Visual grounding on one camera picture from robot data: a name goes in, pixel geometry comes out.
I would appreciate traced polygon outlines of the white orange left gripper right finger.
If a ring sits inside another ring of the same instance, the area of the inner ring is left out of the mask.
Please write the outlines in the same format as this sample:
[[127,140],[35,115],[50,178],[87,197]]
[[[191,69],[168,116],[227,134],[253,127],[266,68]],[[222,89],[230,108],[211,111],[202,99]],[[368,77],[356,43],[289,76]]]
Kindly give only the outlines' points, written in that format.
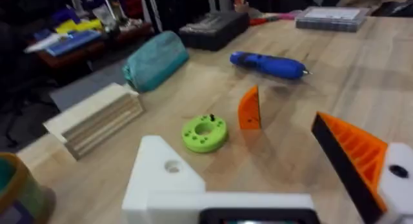
[[311,131],[364,223],[412,223],[412,147],[317,112]]

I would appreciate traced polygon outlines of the bare white left gripper left finger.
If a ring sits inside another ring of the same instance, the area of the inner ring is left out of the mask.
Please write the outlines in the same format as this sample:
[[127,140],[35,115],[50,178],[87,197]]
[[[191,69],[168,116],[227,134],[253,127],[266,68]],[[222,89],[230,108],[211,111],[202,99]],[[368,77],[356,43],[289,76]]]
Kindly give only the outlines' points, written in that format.
[[149,194],[205,190],[203,178],[161,136],[144,136],[121,208],[128,223],[150,223],[146,209]]

